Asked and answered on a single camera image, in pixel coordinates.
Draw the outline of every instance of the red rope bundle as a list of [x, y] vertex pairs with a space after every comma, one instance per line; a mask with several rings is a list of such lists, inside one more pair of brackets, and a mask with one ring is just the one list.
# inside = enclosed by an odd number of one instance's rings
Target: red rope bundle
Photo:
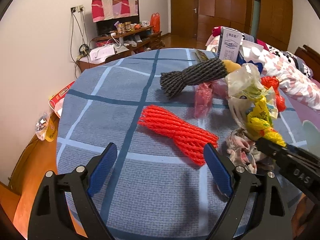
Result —
[[191, 125], [173, 113], [159, 106], [147, 106], [143, 109], [138, 124], [154, 132], [172, 138], [175, 145], [194, 163], [205, 164], [203, 148], [207, 143], [218, 147], [218, 136], [197, 126]]
[[279, 94], [279, 80], [276, 76], [270, 77], [265, 76], [261, 78], [261, 84], [266, 88], [273, 87], [273, 90], [276, 92], [276, 104], [279, 112], [283, 112], [287, 107], [285, 106], [285, 99]]

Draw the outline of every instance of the gray rope bundle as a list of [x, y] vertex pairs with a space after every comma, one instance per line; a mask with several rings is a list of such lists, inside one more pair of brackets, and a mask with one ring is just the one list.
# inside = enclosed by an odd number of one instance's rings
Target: gray rope bundle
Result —
[[224, 78], [228, 74], [219, 58], [211, 58], [182, 71], [161, 73], [160, 85], [168, 98], [174, 98], [186, 86], [196, 86], [204, 82]]

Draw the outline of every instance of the mug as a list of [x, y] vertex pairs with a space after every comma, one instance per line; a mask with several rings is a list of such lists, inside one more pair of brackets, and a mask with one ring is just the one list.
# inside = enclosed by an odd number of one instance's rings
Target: mug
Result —
[[148, 27], [149, 25], [150, 25], [150, 22], [149, 22], [149, 21], [142, 21], [142, 22], [141, 22], [141, 27], [142, 27], [142, 28]]

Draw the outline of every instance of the wooden wardrobe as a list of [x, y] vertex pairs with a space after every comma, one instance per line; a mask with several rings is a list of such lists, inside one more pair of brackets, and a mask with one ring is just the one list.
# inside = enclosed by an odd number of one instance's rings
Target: wooden wardrobe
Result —
[[[199, 0], [197, 42], [205, 44], [215, 26], [250, 34], [254, 0]], [[292, 27], [292, 0], [260, 0], [257, 39], [287, 50]]]

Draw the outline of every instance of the red rope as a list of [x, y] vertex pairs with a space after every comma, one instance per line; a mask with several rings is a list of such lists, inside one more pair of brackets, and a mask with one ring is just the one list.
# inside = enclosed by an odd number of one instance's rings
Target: red rope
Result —
[[168, 110], [159, 106], [147, 106], [143, 109], [138, 124], [150, 130], [172, 138], [175, 145], [194, 163], [205, 164], [203, 148], [207, 143], [218, 147], [218, 136], [197, 126], [191, 125]]

